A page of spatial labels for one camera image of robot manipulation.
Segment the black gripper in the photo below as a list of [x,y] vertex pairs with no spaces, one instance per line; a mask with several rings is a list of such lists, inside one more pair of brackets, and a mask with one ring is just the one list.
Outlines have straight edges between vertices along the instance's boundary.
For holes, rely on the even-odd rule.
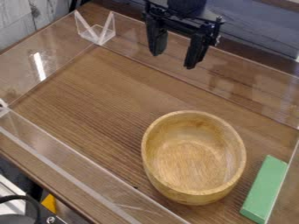
[[165,52],[169,31],[191,36],[185,67],[194,69],[203,61],[209,47],[221,42],[221,27],[225,24],[223,17],[207,8],[207,0],[145,0],[143,17],[154,56]]

